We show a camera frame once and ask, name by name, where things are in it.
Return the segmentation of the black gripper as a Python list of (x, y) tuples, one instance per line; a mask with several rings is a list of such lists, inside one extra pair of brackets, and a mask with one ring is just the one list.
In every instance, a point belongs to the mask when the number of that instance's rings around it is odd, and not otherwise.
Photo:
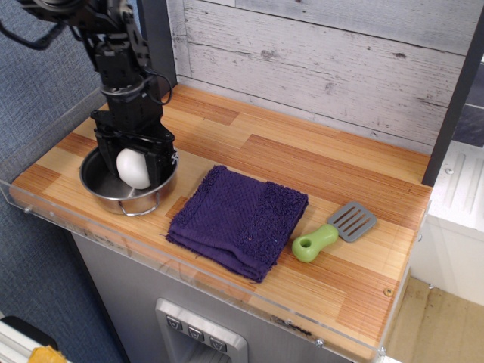
[(95, 110), (95, 137), (108, 171), (119, 177), (117, 157), (128, 148), (147, 154), (148, 177), (152, 187), (167, 181), (178, 166), (175, 136), (161, 123), (163, 102), (158, 85), (131, 90), (103, 90), (107, 110)]

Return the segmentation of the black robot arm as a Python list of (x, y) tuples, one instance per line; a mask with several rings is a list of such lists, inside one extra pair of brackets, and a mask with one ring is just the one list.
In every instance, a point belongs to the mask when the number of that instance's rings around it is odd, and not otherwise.
[(161, 123), (161, 74), (151, 67), (149, 46), (135, 23), (132, 6), (126, 1), (21, 1), (20, 6), (53, 27), (34, 42), (2, 28), (7, 38), (43, 51), (70, 28), (83, 43), (108, 104), (107, 110), (91, 114), (108, 170), (118, 175), (117, 157), (130, 149), (144, 158), (149, 186), (164, 183), (177, 162), (175, 136)]

